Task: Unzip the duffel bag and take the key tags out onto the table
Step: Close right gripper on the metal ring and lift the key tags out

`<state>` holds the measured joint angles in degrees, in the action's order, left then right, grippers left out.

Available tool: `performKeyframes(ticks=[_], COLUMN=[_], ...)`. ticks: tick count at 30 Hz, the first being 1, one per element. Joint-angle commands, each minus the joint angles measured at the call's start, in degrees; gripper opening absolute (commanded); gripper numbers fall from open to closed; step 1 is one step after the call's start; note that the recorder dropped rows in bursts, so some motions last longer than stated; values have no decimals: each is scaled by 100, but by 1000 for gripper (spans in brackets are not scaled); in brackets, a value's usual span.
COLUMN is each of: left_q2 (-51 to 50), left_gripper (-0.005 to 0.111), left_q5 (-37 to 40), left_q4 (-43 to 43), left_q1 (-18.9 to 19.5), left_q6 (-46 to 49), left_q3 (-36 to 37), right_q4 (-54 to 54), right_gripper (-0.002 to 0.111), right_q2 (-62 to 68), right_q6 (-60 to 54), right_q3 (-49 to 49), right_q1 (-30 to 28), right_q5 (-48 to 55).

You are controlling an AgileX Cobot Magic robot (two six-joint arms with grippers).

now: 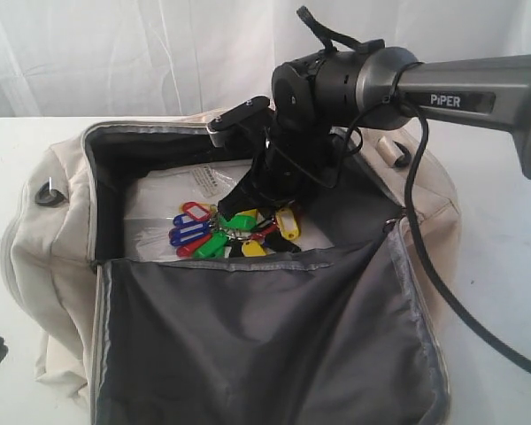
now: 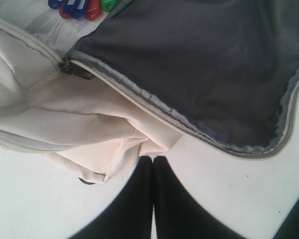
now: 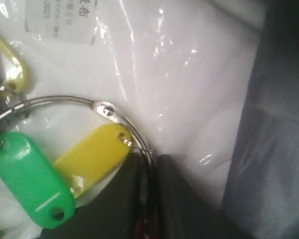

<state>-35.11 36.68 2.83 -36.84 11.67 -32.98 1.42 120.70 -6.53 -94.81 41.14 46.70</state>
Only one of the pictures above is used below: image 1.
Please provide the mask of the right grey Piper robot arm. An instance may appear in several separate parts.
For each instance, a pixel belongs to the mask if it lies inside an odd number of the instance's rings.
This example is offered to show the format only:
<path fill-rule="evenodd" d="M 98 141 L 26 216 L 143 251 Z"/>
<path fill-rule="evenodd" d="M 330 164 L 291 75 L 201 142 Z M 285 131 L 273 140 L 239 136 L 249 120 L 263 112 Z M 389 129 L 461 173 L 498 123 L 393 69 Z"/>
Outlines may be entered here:
<path fill-rule="evenodd" d="M 272 95 L 213 120 L 209 131 L 243 134 L 250 170 L 218 203 L 225 218 L 275 208 L 316 183 L 331 189 L 355 154 L 333 128 L 395 130 L 409 119 L 439 120 L 512 136 L 531 179 L 531 55 L 422 63 L 404 48 L 370 53 L 322 50 L 277 66 Z"/>

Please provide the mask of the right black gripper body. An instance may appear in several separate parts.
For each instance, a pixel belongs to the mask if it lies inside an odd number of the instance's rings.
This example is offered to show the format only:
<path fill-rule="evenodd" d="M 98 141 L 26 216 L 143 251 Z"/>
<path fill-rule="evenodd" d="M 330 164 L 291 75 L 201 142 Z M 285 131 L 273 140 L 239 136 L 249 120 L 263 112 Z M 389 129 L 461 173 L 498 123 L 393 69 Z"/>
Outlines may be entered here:
<path fill-rule="evenodd" d="M 336 186 L 341 144 L 330 125 L 286 129 L 271 110 L 264 110 L 243 119 L 242 131 L 254 148 L 250 171 L 242 178 L 245 204 L 287 204 L 313 184 Z"/>

